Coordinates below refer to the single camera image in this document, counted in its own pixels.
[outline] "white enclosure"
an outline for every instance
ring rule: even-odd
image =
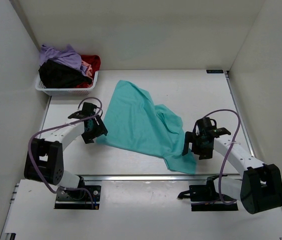
[[[39,44],[103,70],[229,70],[264,0],[18,0]]]

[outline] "teal cloth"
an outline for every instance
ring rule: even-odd
[[[165,105],[154,105],[150,94],[133,83],[117,83],[103,122],[108,134],[98,137],[98,144],[164,158],[171,171],[195,173],[194,155],[181,154],[182,119]]]

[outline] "crumpled fabric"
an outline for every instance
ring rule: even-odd
[[[154,105],[150,94],[133,83],[117,83],[103,122],[108,134],[98,137],[98,144],[163,158],[171,171],[196,172],[191,151],[182,156],[182,119],[165,105]]]
[[[42,64],[39,75],[47,89],[70,89],[92,83],[92,80],[81,72],[52,60]]]
[[[95,78],[95,73],[100,70],[101,59],[98,55],[81,55],[82,61],[91,64],[92,78]]]
[[[88,77],[88,78],[90,78],[90,79],[93,79],[92,78],[92,66],[91,66],[91,64],[89,64],[89,63],[87,63],[87,62],[85,62],[85,61],[81,61],[81,64],[83,65],[83,66],[86,66],[86,72],[85,72],[85,75]]]
[[[81,72],[82,75],[87,76],[87,67],[82,65],[81,56],[76,53],[70,44],[66,45],[65,49],[62,51],[57,50],[52,46],[43,44],[40,50],[40,66],[46,63],[48,60],[68,66]]]

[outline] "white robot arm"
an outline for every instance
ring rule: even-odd
[[[83,178],[64,170],[63,151],[78,136],[82,136],[84,142],[89,144],[94,142],[94,138],[108,134],[108,130],[99,115],[73,124],[75,120],[83,120],[94,116],[97,108],[96,105],[85,102],[82,110],[68,117],[68,120],[65,122],[68,126],[53,131],[47,137],[33,139],[31,151],[34,161],[49,184],[68,189],[77,189],[84,186]],[[43,156],[47,156],[47,161],[40,160],[40,157]],[[30,160],[29,153],[25,162],[24,177],[29,180],[42,182]]]
[[[265,164],[251,156],[229,137],[231,133],[217,128],[217,122],[209,117],[196,121],[193,132],[185,133],[183,155],[188,153],[189,143],[191,151],[199,155],[199,160],[210,159],[213,150],[223,156],[229,151],[227,161],[238,171],[242,180],[223,176],[219,188],[219,175],[208,178],[207,188],[211,197],[215,198],[221,189],[220,195],[227,195],[242,202],[244,208],[251,214],[282,206],[282,180],[280,170],[274,164]]]

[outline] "white plastic basket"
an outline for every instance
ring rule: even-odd
[[[96,71],[92,87],[89,88],[46,88],[38,74],[35,80],[35,89],[42,91],[49,96],[86,96],[95,88],[98,80],[98,74],[99,71]]]

